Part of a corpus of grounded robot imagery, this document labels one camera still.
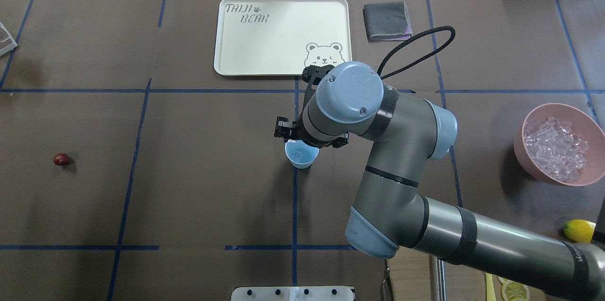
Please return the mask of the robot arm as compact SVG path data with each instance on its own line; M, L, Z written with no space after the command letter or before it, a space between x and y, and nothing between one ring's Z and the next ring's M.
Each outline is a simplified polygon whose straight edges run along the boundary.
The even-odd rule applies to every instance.
M569 243L422 195L426 163L449 157L458 125L447 109L403 94L361 62L305 66L304 107L278 117L275 137L339 148L372 142L346 226L355 249L380 259L406 247L574 301L604 299L604 245Z

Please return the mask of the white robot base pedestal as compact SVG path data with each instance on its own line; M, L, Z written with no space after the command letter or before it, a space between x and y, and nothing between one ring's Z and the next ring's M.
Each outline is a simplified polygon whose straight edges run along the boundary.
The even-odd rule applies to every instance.
M355 301L348 286L257 286L238 287L232 301Z

